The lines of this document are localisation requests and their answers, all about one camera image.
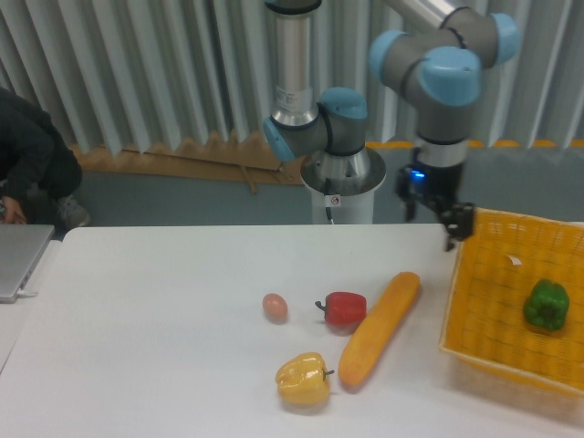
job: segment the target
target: blue led light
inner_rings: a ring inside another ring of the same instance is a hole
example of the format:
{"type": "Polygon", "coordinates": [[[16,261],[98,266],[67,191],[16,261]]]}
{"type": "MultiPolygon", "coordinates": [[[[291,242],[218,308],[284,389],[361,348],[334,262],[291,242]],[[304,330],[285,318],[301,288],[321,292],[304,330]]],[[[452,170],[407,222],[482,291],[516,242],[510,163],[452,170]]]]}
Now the blue led light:
{"type": "Polygon", "coordinates": [[[412,178],[414,180],[423,180],[425,177],[426,175],[423,174],[422,172],[412,171],[412,178]]]}

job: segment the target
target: green bell pepper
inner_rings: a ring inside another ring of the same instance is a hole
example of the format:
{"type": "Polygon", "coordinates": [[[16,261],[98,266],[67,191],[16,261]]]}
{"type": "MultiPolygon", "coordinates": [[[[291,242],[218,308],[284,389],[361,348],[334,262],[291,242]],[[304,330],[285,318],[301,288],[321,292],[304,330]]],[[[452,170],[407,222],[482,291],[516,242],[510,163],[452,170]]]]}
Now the green bell pepper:
{"type": "Polygon", "coordinates": [[[523,306],[523,314],[530,324],[548,330],[560,330],[566,323],[569,297],[559,283],[539,280],[523,306]]]}

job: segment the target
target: pepper stem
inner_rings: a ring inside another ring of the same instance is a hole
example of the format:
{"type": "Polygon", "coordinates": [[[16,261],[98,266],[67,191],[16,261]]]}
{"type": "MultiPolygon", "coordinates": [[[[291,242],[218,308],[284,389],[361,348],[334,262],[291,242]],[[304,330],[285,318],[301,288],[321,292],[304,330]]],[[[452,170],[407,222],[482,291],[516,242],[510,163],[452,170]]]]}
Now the pepper stem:
{"type": "Polygon", "coordinates": [[[317,308],[319,308],[320,310],[322,310],[323,312],[327,311],[327,307],[323,306],[322,303],[320,301],[317,301],[316,303],[314,303],[317,305],[317,308]]]}
{"type": "Polygon", "coordinates": [[[334,370],[328,370],[325,371],[324,368],[322,369],[322,380],[325,380],[327,378],[327,376],[329,376],[330,374],[334,373],[334,370]]]}

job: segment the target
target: yellow bell pepper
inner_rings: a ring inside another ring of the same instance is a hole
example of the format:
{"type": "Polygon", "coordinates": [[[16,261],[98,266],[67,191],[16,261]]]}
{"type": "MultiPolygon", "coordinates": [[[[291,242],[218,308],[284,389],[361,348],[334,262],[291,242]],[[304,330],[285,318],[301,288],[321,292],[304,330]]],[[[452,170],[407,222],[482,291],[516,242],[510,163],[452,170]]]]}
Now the yellow bell pepper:
{"type": "Polygon", "coordinates": [[[325,361],[318,353],[304,353],[288,361],[276,374],[277,391],[288,403],[316,404],[330,393],[325,361]]]}

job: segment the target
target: robotic arm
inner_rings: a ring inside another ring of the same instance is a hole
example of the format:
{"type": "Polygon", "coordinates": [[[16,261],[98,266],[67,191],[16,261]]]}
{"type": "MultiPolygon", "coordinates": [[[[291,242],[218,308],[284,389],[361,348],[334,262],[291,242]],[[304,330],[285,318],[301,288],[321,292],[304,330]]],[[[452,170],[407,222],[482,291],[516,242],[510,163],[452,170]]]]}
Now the robotic arm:
{"type": "Polygon", "coordinates": [[[370,69],[381,83],[418,110],[412,163],[398,172],[395,191],[405,219],[415,216],[416,202],[432,210],[454,240],[473,233],[475,208],[459,203],[473,109],[480,95],[482,68],[506,62],[518,51],[519,34],[504,14],[480,16],[448,0],[386,0],[398,13],[427,33],[381,34],[370,48],[370,69]]]}
{"type": "Polygon", "coordinates": [[[321,0],[266,1],[276,20],[277,63],[276,105],[264,120],[264,133],[280,160],[307,156],[302,180],[322,199],[321,205],[313,205],[315,224],[367,223],[362,209],[347,208],[347,204],[381,185],[385,163],[377,152],[365,148],[367,102],[357,91],[327,89],[315,102],[310,77],[311,19],[320,4],[321,0]],[[335,202],[327,204],[327,198],[333,197],[336,203],[345,199],[342,209],[334,209],[335,202]]]}
{"type": "MultiPolygon", "coordinates": [[[[389,31],[370,48],[370,69],[418,110],[412,163],[397,177],[406,220],[418,202],[447,231],[446,249],[473,233],[475,208],[457,199],[482,68],[510,59],[519,47],[513,19],[483,17],[457,0],[386,0],[425,34],[389,31]]],[[[307,155],[302,179],[327,195],[357,196],[385,178],[379,154],[365,148],[367,103],[355,90],[326,90],[317,103],[310,78],[311,17],[321,0],[267,0],[276,18],[276,105],[264,132],[282,161],[307,155]]],[[[332,221],[330,208],[320,209],[332,221]]],[[[313,210],[313,220],[319,221],[313,210]]],[[[363,223],[355,214],[345,223],[363,223]]]]}

